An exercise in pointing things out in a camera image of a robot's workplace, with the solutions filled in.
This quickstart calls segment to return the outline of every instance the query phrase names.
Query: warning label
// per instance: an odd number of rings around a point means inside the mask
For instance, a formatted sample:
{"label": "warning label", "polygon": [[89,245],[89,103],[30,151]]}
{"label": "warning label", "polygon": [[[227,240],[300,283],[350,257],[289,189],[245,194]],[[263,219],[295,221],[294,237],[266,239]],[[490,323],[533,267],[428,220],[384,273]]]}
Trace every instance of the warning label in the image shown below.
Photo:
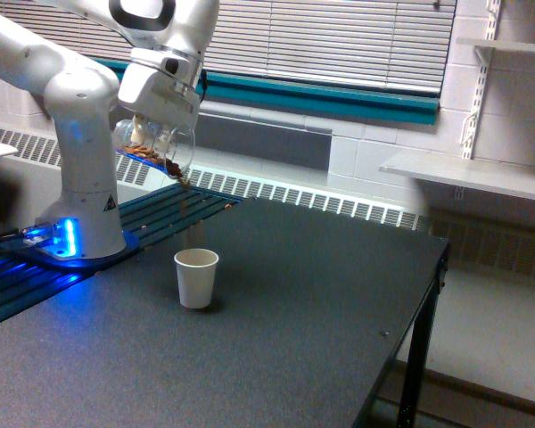
{"label": "warning label", "polygon": [[109,200],[107,201],[107,204],[105,205],[105,210],[103,212],[115,210],[117,208],[117,204],[115,203],[115,200],[113,199],[113,195],[111,194],[109,196]]}

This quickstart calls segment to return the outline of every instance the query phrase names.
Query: window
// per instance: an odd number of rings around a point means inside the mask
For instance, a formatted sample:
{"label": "window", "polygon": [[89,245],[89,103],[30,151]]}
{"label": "window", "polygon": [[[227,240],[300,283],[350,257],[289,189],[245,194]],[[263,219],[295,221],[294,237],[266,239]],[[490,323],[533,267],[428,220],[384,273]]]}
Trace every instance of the window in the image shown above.
{"label": "window", "polygon": [[456,0],[222,0],[209,70],[438,94]]}
{"label": "window", "polygon": [[[456,2],[220,0],[209,96],[433,124]],[[122,36],[72,13],[30,0],[0,0],[0,13],[115,70],[129,59]]]}

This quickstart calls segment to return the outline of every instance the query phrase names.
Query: table leg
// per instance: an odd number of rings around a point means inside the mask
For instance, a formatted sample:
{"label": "table leg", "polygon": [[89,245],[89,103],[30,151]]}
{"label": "table leg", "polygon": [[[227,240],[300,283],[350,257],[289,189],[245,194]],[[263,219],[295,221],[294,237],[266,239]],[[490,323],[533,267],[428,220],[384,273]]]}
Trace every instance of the table leg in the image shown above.
{"label": "table leg", "polygon": [[439,284],[434,284],[414,322],[397,428],[414,426],[439,293]]}

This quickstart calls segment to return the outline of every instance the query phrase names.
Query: window blind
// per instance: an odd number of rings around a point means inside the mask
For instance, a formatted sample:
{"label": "window blind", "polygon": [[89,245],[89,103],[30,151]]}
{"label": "window blind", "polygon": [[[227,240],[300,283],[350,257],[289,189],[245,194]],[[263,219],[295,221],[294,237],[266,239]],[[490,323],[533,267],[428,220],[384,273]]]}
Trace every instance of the window blind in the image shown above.
{"label": "window blind", "polygon": [[[220,0],[205,68],[391,91],[441,90],[457,0]],[[0,12],[82,54],[128,59],[117,33],[29,0]]]}

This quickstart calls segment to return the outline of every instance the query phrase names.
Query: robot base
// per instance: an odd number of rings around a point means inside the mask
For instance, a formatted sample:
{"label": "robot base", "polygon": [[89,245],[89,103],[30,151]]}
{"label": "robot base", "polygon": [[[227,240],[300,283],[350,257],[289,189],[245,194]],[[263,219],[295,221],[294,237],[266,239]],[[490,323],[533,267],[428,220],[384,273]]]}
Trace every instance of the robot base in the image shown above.
{"label": "robot base", "polygon": [[39,248],[16,248],[17,245],[14,241],[0,244],[0,249],[12,250],[12,252],[21,259],[33,261],[34,263],[46,268],[51,268],[62,272],[94,273],[100,270],[105,270],[106,268],[110,268],[111,266],[114,266],[121,261],[134,256],[140,251],[139,239],[135,235],[124,231],[123,237],[125,238],[126,243],[125,249],[117,254],[113,254],[109,257],[103,257],[101,259],[59,260],[47,255]]}

